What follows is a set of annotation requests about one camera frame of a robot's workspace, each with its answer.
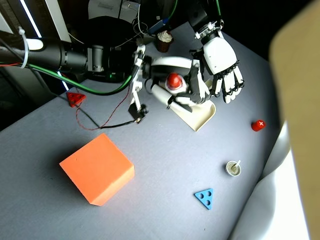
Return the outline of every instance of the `red wire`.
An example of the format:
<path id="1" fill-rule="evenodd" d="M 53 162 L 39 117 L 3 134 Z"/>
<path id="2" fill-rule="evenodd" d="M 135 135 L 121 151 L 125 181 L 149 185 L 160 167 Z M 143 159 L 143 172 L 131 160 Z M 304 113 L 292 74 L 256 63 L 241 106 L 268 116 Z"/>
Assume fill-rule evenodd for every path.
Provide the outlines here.
<path id="1" fill-rule="evenodd" d="M 79 106 L 77 106 L 77 109 L 76 109 L 76 111 L 75 111 L 75 118 L 76 118 L 76 121 L 77 121 L 78 125 L 79 125 L 81 128 L 83 128 L 83 129 L 85 129 L 85 130 L 89 130 L 89 131 L 98 130 L 98 129 L 100 129 L 101 127 L 105 126 L 105 125 L 110 121 L 110 119 L 112 118 L 112 116 L 114 115 L 114 113 L 116 112 L 116 110 L 118 109 L 118 107 L 126 100 L 126 98 L 127 98 L 128 95 L 129 95 L 129 91 L 130 91 L 130 87 L 128 87 L 128 91 L 127 91 L 125 97 L 124 97 L 123 100 L 115 107 L 115 109 L 113 110 L 113 112 L 112 112 L 111 115 L 109 116 L 108 120 L 107 120 L 103 125 L 101 125 L 100 127 L 96 127 L 96 128 L 86 128 L 86 127 L 83 126 L 83 125 L 81 124 L 81 122 L 79 121 L 78 114 L 79 114 L 80 106 L 81 106 L 81 104 L 82 104 L 82 102 L 81 102 L 81 103 L 79 104 Z"/>
<path id="2" fill-rule="evenodd" d="M 10 67 L 20 64 L 20 62 L 12 63 L 12 64 L 1 64 L 0 67 Z"/>

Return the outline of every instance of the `gray table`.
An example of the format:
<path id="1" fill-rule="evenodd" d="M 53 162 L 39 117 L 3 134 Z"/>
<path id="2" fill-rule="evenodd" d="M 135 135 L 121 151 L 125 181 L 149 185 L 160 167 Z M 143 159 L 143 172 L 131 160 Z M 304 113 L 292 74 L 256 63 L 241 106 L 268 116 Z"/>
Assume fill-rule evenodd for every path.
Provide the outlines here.
<path id="1" fill-rule="evenodd" d="M 201 46 L 188 24 L 173 31 L 165 55 L 189 57 Z M 225 240 L 257 183 L 279 133 L 278 107 L 267 61 L 225 36 L 240 59 L 245 88 L 235 101 L 212 98 L 215 116 L 194 132 L 152 95 L 140 93 L 149 108 L 143 123 L 87 131 L 75 109 L 55 98 L 0 132 L 0 239 L 75 240 Z M 147 54 L 160 56 L 153 44 Z M 87 86 L 106 85 L 87 81 Z M 103 123 L 125 91 L 103 97 L 88 94 L 83 103 Z M 129 100 L 110 124 L 131 120 Z M 83 124 L 93 127 L 80 114 Z M 263 119 L 267 128 L 251 130 Z M 105 132 L 135 166 L 135 178 L 104 206 L 90 205 L 59 162 Z M 226 162 L 241 160 L 231 177 Z M 212 210 L 194 193 L 213 188 Z"/>

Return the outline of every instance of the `blue triangle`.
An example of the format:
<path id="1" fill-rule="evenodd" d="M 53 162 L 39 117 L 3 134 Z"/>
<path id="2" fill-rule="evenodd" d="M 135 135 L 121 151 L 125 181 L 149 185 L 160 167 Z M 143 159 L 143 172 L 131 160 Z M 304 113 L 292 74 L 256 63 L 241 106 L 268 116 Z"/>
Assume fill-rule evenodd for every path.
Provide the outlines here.
<path id="1" fill-rule="evenodd" d="M 197 192 L 194 195 L 195 195 L 195 197 L 197 199 L 200 200 L 200 202 L 203 205 L 205 205 L 205 207 L 207 209 L 211 210 L 211 208 L 212 208 L 212 198 L 213 198 L 213 195 L 214 195 L 213 188 L 209 188 L 207 190 L 203 190 L 203 191 Z"/>

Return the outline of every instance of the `orange cube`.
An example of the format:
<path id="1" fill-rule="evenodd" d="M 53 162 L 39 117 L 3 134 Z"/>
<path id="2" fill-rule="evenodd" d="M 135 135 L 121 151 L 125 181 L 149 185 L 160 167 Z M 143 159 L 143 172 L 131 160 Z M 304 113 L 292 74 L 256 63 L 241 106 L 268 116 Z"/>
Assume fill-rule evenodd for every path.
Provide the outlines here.
<path id="1" fill-rule="evenodd" d="M 60 162 L 90 204 L 102 206 L 135 176 L 134 165 L 102 133 Z"/>

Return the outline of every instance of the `red round object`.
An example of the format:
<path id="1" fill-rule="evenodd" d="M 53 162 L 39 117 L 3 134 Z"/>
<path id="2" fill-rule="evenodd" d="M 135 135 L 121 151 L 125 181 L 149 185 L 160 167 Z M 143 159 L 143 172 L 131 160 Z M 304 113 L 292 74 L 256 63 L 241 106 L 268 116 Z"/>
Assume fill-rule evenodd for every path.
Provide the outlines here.
<path id="1" fill-rule="evenodd" d="M 261 129 L 264 129 L 266 126 L 267 125 L 263 120 L 258 120 L 258 121 L 251 124 L 252 130 L 254 130 L 256 132 L 260 131 Z"/>
<path id="2" fill-rule="evenodd" d="M 182 77 L 178 73 L 170 73 L 166 78 L 166 85 L 171 90 L 176 90 L 182 86 Z"/>

